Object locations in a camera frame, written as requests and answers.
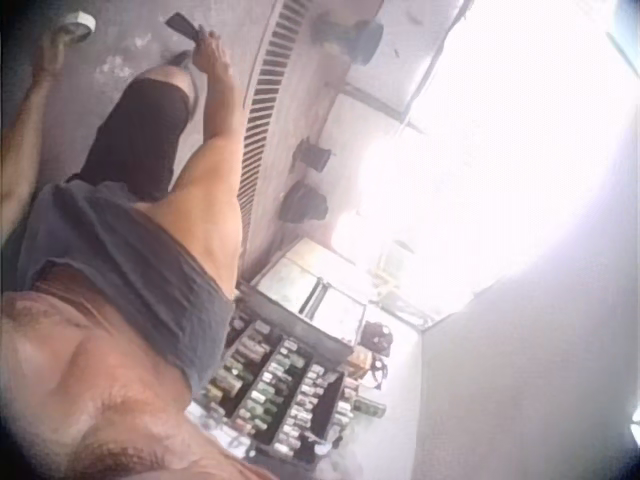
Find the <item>white wall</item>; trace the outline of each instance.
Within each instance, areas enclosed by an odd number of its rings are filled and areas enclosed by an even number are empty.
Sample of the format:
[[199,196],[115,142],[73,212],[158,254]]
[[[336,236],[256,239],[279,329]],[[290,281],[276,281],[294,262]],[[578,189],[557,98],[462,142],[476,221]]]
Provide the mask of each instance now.
[[[422,375],[421,334],[381,310],[367,319],[389,326],[393,334],[389,376],[382,390],[361,387],[360,395],[387,405],[381,419],[356,414],[338,452],[349,466],[349,480],[409,480],[416,453]],[[318,475],[319,479],[331,478]]]
[[347,81],[403,111],[458,11],[458,0],[385,0],[376,20],[384,25],[368,65],[353,65]]
[[610,478],[635,452],[637,125],[561,243],[425,334],[415,479]]

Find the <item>raised arm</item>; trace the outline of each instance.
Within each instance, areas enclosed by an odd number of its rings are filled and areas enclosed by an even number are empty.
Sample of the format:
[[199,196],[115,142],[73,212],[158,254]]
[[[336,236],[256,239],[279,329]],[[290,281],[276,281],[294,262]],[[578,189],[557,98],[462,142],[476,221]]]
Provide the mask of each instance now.
[[20,221],[35,188],[40,166],[44,109],[62,68],[65,37],[47,33],[33,69],[33,82],[13,126],[2,132],[2,243]]
[[231,297],[242,241],[237,195],[245,118],[227,52],[216,34],[201,30],[193,63],[207,75],[203,144],[169,196],[141,208],[179,240]]

